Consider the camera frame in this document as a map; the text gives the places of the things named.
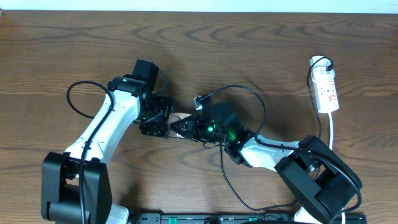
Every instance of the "white power strip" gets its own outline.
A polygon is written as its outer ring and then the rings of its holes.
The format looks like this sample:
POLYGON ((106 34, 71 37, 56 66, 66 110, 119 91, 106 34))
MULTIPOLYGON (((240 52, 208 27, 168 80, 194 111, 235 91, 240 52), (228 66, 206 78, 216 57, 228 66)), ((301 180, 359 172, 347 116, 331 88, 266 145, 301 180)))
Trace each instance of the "white power strip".
MULTIPOLYGON (((323 56, 314 56, 310 60, 310 65, 323 56)), ((337 92, 335 86, 335 70, 327 71, 326 68, 331 61, 324 58, 317 62, 311 71, 311 79, 315 89, 315 97, 319 113, 331 113, 339 108, 337 92)))

